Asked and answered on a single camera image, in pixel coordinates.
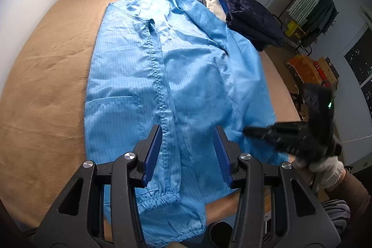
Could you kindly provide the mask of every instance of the white cable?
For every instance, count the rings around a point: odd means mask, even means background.
[[[370,138],[370,137],[372,137],[372,135],[370,135],[370,136],[366,136],[366,137],[363,137],[363,138],[359,138],[359,139],[354,139],[354,140],[344,141],[344,142],[342,142],[341,144],[344,144],[344,143],[347,143],[347,142],[358,141],[358,140],[362,140],[362,139],[366,139],[366,138]]]

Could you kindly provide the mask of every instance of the metal knob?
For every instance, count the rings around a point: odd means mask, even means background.
[[[283,167],[284,169],[291,169],[291,168],[292,168],[292,164],[289,163],[289,162],[283,162],[283,163],[282,163],[282,167]]]
[[[83,163],[84,168],[91,168],[93,166],[93,161],[88,160]]]
[[[136,154],[133,152],[128,152],[124,155],[124,158],[127,160],[133,160],[136,157]]]
[[[241,155],[240,155],[240,158],[242,159],[242,160],[250,160],[250,159],[252,159],[252,156],[251,156],[251,154],[249,154],[249,153],[242,153]]]

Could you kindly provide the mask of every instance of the brown blanket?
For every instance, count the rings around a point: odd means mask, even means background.
[[[85,160],[84,102],[105,9],[117,0],[59,0],[18,55],[0,99],[0,198],[38,226]],[[279,121],[298,120],[274,65],[262,53]]]

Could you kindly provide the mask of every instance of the blue jacket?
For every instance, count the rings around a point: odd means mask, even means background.
[[[275,121],[260,57],[197,0],[109,4],[85,108],[87,158],[96,163],[133,150],[153,124],[163,128],[153,179],[136,189],[145,239],[152,246],[203,233],[205,204],[231,193],[213,148],[216,125],[263,162],[287,159],[242,136],[245,125]],[[109,188],[104,207],[110,220]]]

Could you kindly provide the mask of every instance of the hand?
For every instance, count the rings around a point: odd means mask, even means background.
[[[320,162],[306,166],[301,160],[295,160],[292,165],[297,169],[307,184],[311,184],[315,173],[321,173],[320,184],[325,189],[332,190],[345,178],[344,164],[336,156],[328,157]]]

